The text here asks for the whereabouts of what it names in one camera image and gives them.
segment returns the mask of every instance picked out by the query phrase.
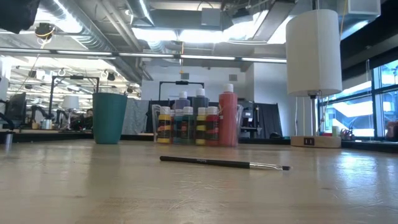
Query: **white bottle cap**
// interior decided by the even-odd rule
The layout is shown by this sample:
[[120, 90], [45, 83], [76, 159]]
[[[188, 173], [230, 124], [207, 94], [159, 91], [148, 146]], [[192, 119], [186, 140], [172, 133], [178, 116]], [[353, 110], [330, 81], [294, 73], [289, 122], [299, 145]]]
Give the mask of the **white bottle cap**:
[[198, 115], [206, 115], [206, 108], [198, 108]]
[[184, 106], [184, 115], [193, 115], [193, 107]]
[[224, 84], [223, 86], [224, 92], [234, 92], [234, 85], [233, 84]]
[[188, 97], [188, 94], [187, 94], [186, 91], [181, 91], [181, 92], [180, 92], [180, 98], [187, 99], [187, 97]]
[[205, 96], [205, 89], [197, 89], [197, 96]]
[[170, 108], [168, 106], [162, 106], [160, 108], [160, 114], [169, 115], [170, 114]]
[[218, 108], [216, 106], [209, 106], [206, 110], [207, 115], [218, 115]]
[[182, 116], [182, 114], [183, 114], [183, 110], [181, 110], [181, 109], [175, 110], [175, 115], [176, 116]]

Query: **paint bottle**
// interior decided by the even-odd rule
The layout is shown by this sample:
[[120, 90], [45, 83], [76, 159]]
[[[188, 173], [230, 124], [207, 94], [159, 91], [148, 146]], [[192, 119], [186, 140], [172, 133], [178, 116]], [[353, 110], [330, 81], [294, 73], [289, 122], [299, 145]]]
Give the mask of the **paint bottle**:
[[195, 132], [195, 122], [193, 117], [193, 108], [186, 106], [183, 109], [181, 123], [181, 142], [182, 144], [193, 144], [193, 133]]
[[162, 106], [160, 108], [159, 125], [157, 127], [158, 143], [170, 143], [171, 122], [170, 108], [168, 106]]
[[191, 106], [191, 103], [187, 99], [187, 96], [188, 95], [186, 91], [181, 91], [179, 96], [180, 98], [178, 100], [175, 100], [174, 109], [182, 110], [186, 106]]
[[195, 142], [199, 146], [206, 144], [206, 108], [198, 108], [198, 116], [196, 120]]
[[218, 108], [209, 106], [206, 110], [206, 145], [218, 146], [219, 141], [219, 124]]
[[175, 117], [175, 110], [170, 110], [170, 118], [172, 120], [171, 122], [171, 135], [170, 135], [170, 143], [173, 144], [173, 139], [174, 139], [174, 117]]
[[197, 89], [197, 95], [192, 98], [193, 115], [198, 116], [198, 108], [207, 108], [209, 99], [205, 97], [205, 89]]
[[232, 84], [224, 85], [224, 93], [219, 97], [220, 107], [220, 145], [236, 146], [238, 144], [236, 114], [238, 96], [234, 93]]
[[183, 110], [181, 110], [181, 109], [175, 110], [174, 125], [173, 125], [173, 130], [174, 130], [173, 143], [174, 144], [181, 144], [182, 116], [183, 116]]

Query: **wooden table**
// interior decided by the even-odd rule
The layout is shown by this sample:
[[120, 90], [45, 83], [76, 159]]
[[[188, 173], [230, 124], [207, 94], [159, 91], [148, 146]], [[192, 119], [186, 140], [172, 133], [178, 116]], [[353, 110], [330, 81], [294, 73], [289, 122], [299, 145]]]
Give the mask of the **wooden table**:
[[[292, 166], [246, 170], [160, 155]], [[0, 223], [398, 223], [394, 154], [93, 140], [0, 151]]]

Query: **wooden lamp base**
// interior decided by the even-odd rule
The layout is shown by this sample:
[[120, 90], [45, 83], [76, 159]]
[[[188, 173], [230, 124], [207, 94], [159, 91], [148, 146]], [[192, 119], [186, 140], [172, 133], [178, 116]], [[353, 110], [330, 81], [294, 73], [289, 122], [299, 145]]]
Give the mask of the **wooden lamp base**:
[[292, 136], [290, 145], [298, 147], [341, 148], [341, 138], [331, 136]]

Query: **teal cup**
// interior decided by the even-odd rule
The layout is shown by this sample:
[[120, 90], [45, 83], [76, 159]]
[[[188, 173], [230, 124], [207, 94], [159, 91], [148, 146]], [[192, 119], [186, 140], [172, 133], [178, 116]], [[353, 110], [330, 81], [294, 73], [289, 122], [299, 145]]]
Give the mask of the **teal cup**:
[[93, 94], [93, 134], [97, 144], [117, 144], [122, 135], [127, 96]]

